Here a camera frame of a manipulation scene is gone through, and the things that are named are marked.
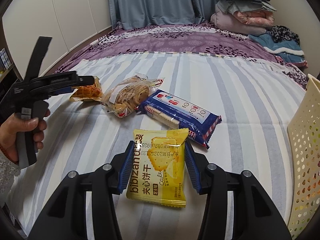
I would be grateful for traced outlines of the leopard print cloth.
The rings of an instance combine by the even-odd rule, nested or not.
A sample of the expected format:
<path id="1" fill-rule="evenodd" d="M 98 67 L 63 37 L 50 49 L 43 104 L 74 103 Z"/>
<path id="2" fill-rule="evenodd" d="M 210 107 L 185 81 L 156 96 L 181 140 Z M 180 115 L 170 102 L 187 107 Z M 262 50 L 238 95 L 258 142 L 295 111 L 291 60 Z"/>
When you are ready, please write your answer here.
<path id="1" fill-rule="evenodd" d="M 283 25 L 275 25 L 268 29 L 267 33 L 272 37 L 274 43 L 283 41 L 295 41 L 296 44 L 300 45 L 299 35 L 292 32 L 288 27 Z"/>

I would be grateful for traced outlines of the blue white blanket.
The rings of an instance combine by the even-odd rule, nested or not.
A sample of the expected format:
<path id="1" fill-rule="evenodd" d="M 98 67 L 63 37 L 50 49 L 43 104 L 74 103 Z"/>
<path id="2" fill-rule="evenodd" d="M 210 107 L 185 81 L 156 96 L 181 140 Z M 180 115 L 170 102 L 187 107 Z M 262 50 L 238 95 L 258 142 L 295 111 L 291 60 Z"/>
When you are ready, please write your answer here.
<path id="1" fill-rule="evenodd" d="M 308 67 L 304 51 L 302 51 L 300 45 L 294 40 L 274 42 L 272 36 L 267 33 L 260 36 L 248 35 L 248 38 L 261 45 L 270 54 L 280 57 L 287 63 L 291 63 L 298 68 Z"/>

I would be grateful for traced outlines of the red brown snack bag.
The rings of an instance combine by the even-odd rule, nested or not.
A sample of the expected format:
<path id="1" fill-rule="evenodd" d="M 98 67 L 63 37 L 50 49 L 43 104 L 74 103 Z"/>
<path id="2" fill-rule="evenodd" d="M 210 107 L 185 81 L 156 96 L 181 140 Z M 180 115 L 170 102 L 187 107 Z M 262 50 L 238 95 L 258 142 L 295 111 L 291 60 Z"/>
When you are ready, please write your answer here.
<path id="1" fill-rule="evenodd" d="M 76 87 L 74 93 L 70 96 L 70 102 L 100 102 L 103 97 L 103 91 L 101 88 L 99 77 L 94 76 L 94 83 L 89 86 Z"/>

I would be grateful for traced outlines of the cream perforated plastic basket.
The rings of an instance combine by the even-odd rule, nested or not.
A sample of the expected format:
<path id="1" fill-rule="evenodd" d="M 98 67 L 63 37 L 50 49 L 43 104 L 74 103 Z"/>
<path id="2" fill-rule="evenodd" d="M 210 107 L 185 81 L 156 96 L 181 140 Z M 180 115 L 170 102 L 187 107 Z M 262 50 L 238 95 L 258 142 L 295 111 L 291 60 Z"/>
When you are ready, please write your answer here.
<path id="1" fill-rule="evenodd" d="M 294 171 L 288 228 L 298 239 L 319 211 L 319 80 L 308 75 L 306 93 L 287 131 Z"/>

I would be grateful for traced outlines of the white wardrobe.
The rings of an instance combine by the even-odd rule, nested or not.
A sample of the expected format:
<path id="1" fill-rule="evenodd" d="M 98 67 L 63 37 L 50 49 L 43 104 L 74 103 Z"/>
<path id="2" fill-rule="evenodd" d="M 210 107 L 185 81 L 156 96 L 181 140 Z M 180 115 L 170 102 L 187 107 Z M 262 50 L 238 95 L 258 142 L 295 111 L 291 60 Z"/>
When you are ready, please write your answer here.
<path id="1" fill-rule="evenodd" d="M 112 25 L 108 0 L 12 0 L 2 24 L 10 56 L 22 76 L 40 36 L 52 38 L 40 68 L 44 74 Z"/>

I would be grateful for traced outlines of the purple floral bed cover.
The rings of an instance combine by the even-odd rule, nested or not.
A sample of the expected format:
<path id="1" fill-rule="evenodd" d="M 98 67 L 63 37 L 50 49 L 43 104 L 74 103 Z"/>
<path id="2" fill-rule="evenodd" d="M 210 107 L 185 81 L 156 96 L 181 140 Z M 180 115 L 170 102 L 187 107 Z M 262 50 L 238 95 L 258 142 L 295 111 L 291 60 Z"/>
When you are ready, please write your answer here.
<path id="1" fill-rule="evenodd" d="M 202 53 L 213 56 L 240 57 L 249 61 L 266 60 L 283 66 L 282 72 L 303 88 L 308 77 L 294 64 L 266 51 L 246 35 L 216 29 L 213 24 L 150 25 L 145 28 L 115 30 L 80 49 L 56 72 L 65 72 L 81 60 L 96 60 L 139 52 Z"/>

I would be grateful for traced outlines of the yellow sandwich biscuit pack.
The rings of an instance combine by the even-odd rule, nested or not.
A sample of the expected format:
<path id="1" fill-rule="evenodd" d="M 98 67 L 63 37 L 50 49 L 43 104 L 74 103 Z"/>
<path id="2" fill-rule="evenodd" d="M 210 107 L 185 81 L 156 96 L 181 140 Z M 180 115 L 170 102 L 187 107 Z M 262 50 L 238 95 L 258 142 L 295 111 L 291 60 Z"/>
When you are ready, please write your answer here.
<path id="1" fill-rule="evenodd" d="M 184 150 L 189 129 L 135 129 L 133 165 L 126 196 L 170 207 L 185 207 Z"/>

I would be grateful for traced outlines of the folded quilt stack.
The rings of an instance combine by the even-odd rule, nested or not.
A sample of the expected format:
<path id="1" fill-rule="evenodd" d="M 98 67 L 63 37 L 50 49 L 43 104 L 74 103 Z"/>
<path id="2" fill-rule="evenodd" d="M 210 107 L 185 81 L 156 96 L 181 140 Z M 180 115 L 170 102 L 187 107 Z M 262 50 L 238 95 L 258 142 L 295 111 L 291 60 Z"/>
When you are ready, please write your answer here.
<path id="1" fill-rule="evenodd" d="M 273 27 L 275 12 L 270 0 L 218 0 L 210 22 L 220 30 L 259 36 Z"/>

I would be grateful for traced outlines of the blue cracker pack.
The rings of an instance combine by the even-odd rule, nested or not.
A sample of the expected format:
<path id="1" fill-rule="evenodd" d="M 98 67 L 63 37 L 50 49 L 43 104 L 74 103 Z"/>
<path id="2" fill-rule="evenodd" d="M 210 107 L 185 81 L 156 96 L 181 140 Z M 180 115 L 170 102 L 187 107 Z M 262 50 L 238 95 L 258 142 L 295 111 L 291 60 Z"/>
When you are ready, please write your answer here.
<path id="1" fill-rule="evenodd" d="M 189 129 L 188 138 L 206 149 L 216 126 L 222 122 L 220 115 L 160 89 L 140 103 L 136 110 L 171 129 Z"/>

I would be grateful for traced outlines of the clear cookie bag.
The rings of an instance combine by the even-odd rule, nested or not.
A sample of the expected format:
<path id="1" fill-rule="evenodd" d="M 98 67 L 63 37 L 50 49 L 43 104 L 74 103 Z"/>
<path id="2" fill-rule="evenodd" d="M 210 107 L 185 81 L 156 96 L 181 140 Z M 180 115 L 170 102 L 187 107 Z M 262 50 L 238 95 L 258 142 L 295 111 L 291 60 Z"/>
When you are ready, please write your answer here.
<path id="1" fill-rule="evenodd" d="M 119 118 L 126 117 L 134 112 L 151 94 L 156 92 L 163 81 L 163 78 L 148 79 L 143 75 L 129 77 L 107 90 L 103 94 L 101 103 L 108 112 Z"/>

